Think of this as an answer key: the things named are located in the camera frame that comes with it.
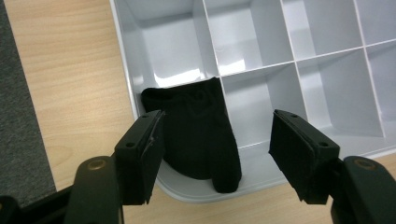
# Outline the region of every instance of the plastic organizer tray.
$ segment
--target plastic organizer tray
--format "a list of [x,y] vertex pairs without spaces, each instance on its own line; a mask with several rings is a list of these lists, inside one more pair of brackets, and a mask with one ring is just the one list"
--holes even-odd
[[157,184],[209,203],[286,179],[268,154],[274,109],[307,119],[348,155],[396,152],[396,1],[110,0],[134,117],[142,90],[219,77],[239,147],[239,190],[162,163]]

